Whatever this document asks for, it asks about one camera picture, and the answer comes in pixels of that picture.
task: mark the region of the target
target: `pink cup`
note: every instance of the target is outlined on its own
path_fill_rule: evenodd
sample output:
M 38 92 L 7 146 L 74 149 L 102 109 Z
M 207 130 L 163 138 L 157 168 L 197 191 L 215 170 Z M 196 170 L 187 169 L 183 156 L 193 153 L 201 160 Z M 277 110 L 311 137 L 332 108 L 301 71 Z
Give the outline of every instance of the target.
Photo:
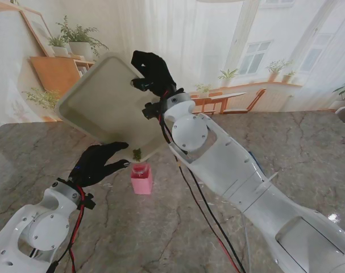
M 135 163 L 132 165 L 131 180 L 134 193 L 137 195 L 150 195 L 152 192 L 152 172 L 148 163 Z

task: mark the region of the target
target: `white tray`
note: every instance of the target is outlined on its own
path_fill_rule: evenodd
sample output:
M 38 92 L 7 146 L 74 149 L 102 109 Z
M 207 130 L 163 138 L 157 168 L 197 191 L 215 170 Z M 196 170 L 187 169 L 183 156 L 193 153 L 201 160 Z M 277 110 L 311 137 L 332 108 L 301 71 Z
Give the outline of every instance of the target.
M 114 53 L 100 60 L 58 101 L 59 117 L 101 143 L 127 142 L 120 156 L 133 161 L 134 149 L 142 151 L 142 161 L 155 153 L 165 140 L 156 119 L 142 114 L 147 102 L 158 97 L 130 85 L 142 75 Z

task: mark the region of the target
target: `wooden table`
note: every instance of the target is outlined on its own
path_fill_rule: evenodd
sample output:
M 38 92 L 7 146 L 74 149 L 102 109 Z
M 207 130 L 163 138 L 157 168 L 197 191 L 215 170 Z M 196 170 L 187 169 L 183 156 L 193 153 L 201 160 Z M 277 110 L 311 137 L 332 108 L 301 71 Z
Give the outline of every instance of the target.
M 232 94 L 225 94 L 225 95 L 220 95 L 220 96 L 215 96 L 215 97 L 210 97 L 211 102 L 214 104 L 222 103 L 222 106 L 220 107 L 220 114 L 224 113 L 224 110 L 227 107 L 228 100 L 231 97 L 237 97 L 246 94 L 246 92 L 241 92 L 241 93 L 232 93 Z

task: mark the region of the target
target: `red cable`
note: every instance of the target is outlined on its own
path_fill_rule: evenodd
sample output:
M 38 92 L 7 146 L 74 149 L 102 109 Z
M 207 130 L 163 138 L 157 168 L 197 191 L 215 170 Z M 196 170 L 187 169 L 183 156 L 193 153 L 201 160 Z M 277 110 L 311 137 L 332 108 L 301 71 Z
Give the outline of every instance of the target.
M 219 244 L 221 245 L 221 247 L 222 247 L 224 253 L 228 256 L 228 259 L 229 259 L 230 263 L 234 266 L 234 268 L 236 269 L 236 271 L 237 271 L 238 273 L 240 273 L 240 271 L 239 271 L 238 267 L 236 266 L 235 262 L 230 258 L 230 256 L 229 256 L 227 250 L 224 248 L 223 242 L 220 240 L 219 237 L 217 237 L 217 239 L 218 239 Z

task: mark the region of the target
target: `white curtain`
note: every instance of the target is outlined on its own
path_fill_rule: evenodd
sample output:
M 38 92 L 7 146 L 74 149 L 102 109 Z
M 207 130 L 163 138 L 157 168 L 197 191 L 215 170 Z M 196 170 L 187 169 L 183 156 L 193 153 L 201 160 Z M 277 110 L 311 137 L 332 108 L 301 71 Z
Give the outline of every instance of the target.
M 178 87 L 218 87 L 243 1 L 201 3 L 196 0 L 118 1 L 126 59 L 134 50 L 153 52 L 168 64 Z

